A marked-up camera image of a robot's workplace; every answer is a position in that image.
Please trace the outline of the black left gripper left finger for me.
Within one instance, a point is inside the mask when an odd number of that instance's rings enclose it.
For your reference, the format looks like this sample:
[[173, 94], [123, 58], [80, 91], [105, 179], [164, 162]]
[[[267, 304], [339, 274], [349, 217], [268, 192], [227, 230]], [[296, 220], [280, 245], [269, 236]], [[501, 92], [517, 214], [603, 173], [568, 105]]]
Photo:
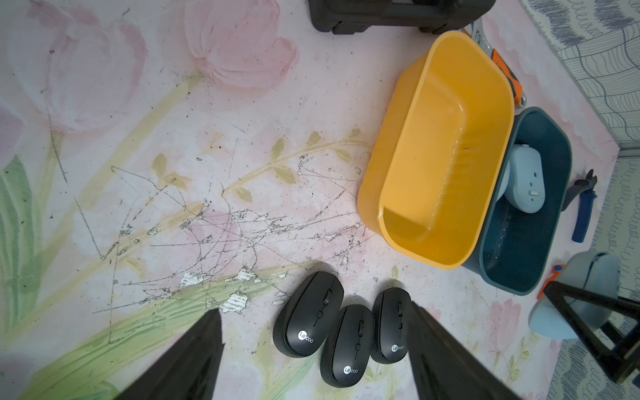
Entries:
[[119, 399], [211, 399], [224, 350], [215, 308], [181, 336]]

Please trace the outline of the large light blue mouse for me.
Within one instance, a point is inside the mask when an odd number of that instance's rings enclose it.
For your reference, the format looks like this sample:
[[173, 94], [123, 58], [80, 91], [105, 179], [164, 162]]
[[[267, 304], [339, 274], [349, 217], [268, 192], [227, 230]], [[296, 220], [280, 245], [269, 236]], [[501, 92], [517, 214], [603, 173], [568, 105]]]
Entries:
[[505, 195], [507, 191], [510, 176], [511, 176], [511, 163], [510, 161], [507, 161], [507, 164], [503, 173], [503, 177], [501, 178], [500, 184], [498, 186], [498, 197], [497, 197], [498, 201]]

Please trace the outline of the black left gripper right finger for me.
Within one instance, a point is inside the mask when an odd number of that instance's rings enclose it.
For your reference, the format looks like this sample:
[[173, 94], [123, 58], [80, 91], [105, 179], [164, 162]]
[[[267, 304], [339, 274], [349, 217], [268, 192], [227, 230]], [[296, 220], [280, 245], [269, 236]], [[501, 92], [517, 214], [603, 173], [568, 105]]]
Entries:
[[408, 356], [421, 399], [517, 399], [426, 309], [406, 306]]

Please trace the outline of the black mouse blue mice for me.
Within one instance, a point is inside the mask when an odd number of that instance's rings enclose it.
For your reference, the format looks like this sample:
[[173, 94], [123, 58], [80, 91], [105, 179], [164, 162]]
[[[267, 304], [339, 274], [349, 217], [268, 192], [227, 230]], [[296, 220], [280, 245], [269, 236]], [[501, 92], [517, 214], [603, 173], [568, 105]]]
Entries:
[[373, 346], [371, 357], [377, 363], [392, 364], [408, 353], [408, 322], [405, 312], [411, 298], [402, 288], [382, 291], [373, 305]]

